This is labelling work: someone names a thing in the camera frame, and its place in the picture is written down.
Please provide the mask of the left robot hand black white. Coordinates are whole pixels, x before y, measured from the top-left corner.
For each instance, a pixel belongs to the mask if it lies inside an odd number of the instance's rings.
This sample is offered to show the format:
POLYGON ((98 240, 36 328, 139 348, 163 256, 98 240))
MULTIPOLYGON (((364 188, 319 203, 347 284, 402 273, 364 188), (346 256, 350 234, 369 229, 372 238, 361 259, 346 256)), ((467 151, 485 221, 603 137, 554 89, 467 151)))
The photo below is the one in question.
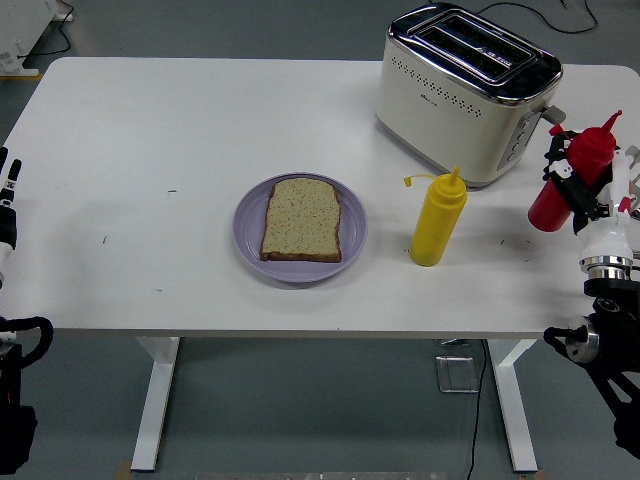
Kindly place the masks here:
POLYGON ((1 185, 1 264, 6 262, 17 244, 17 214, 13 202, 21 168, 20 159, 12 160, 6 179, 1 185))

